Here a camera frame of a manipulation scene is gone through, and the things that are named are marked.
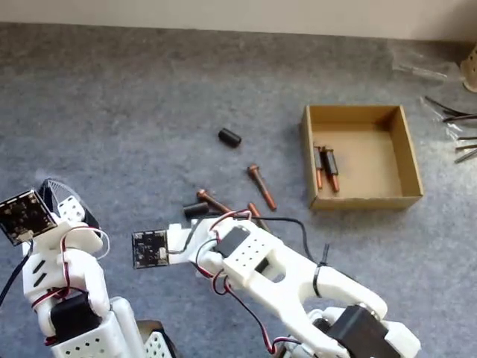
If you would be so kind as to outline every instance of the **white plastic bracket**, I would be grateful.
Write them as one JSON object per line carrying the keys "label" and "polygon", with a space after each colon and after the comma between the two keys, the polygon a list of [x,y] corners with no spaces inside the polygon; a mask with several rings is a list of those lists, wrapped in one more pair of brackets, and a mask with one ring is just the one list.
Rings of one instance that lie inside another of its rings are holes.
{"label": "white plastic bracket", "polygon": [[[365,304],[380,318],[387,312],[386,303],[374,292],[363,287],[335,269],[306,259],[283,244],[283,241],[258,228],[254,223],[225,219],[217,225],[219,236],[224,238],[234,227],[243,227],[250,234],[223,260],[224,273],[234,288],[244,289],[259,303],[270,309],[303,344],[308,345],[318,356],[349,358],[347,349],[317,329],[310,322],[303,302],[316,296],[342,301],[346,304]],[[257,266],[266,259],[275,272],[284,278],[274,282],[266,271],[260,273]],[[215,253],[201,256],[200,264],[212,268]]]}

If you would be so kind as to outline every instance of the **open cardboard box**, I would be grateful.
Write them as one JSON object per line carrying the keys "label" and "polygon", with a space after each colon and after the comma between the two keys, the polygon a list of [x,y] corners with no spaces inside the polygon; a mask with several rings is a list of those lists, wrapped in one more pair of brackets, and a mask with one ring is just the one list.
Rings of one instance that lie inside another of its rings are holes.
{"label": "open cardboard box", "polygon": [[[309,206],[405,209],[423,196],[402,106],[307,106],[302,121]],[[340,191],[323,175],[318,190],[313,147],[334,149]]]}

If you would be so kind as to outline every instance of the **black rubber cylinder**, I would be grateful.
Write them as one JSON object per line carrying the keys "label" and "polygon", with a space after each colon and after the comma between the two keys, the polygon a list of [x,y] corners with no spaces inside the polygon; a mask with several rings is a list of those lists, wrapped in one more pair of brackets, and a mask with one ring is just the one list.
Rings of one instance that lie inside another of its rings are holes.
{"label": "black rubber cylinder", "polygon": [[226,128],[222,128],[222,130],[218,132],[218,138],[232,148],[237,148],[241,142],[241,137],[238,134],[235,134]]}
{"label": "black rubber cylinder", "polygon": [[184,215],[188,219],[197,218],[198,216],[204,216],[209,213],[209,205],[205,201],[190,205],[184,205],[183,209]]}
{"label": "black rubber cylinder", "polygon": [[316,167],[316,170],[321,170],[323,169],[323,163],[321,161],[321,153],[320,153],[320,149],[318,147],[314,147],[314,154],[315,154],[315,167]]}
{"label": "black rubber cylinder", "polygon": [[332,149],[323,147],[321,150],[321,159],[327,175],[338,175],[338,166],[336,165],[335,155]]}

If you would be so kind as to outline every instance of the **gray carpet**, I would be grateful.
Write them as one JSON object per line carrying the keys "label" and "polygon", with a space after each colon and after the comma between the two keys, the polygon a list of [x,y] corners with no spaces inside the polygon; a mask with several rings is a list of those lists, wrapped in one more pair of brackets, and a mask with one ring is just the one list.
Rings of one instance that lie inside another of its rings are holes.
{"label": "gray carpet", "polygon": [[[127,298],[137,318],[162,320],[185,357],[266,357],[232,298],[213,295],[188,265],[133,270],[130,244],[134,230],[186,224],[181,206],[201,187],[268,213],[244,174],[255,161],[278,214],[306,223],[316,256],[332,243],[331,264],[388,302],[388,319],[420,338],[420,357],[472,357],[477,160],[452,163],[452,144],[419,102],[425,94],[476,108],[459,84],[393,72],[384,40],[0,25],[0,198],[64,179],[112,237],[102,262],[111,296]],[[297,127],[307,104],[404,104],[425,198],[400,213],[311,214]],[[243,135],[240,149],[217,141],[223,126]],[[303,252],[297,227],[270,226]],[[0,240],[0,283],[19,259]],[[286,333],[250,304],[271,335]],[[1,308],[0,337],[2,357],[50,356],[21,280]]]}

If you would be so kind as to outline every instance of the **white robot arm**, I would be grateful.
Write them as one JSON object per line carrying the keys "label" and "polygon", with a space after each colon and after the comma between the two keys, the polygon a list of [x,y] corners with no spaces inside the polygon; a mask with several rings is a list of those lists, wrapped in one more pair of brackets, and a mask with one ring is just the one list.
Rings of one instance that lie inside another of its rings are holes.
{"label": "white robot arm", "polygon": [[0,203],[2,230],[14,245],[23,242],[23,254],[29,255],[23,290],[54,357],[176,357],[162,328],[143,339],[127,300],[110,299],[93,256],[103,248],[97,233],[105,233],[82,222],[79,201],[67,201],[80,209],[78,216],[58,217],[34,190]]}
{"label": "white robot arm", "polygon": [[[206,276],[226,276],[224,285],[243,289],[271,310],[301,342],[298,350],[296,343],[285,344],[296,351],[289,357],[414,358],[420,350],[419,340],[403,324],[383,321],[388,308],[376,293],[334,268],[313,263],[252,221],[204,219],[188,244],[184,238],[189,234],[176,225],[168,230],[170,249],[188,246],[182,257],[171,256],[171,263],[188,255]],[[303,302],[312,296],[348,307],[307,315]]]}

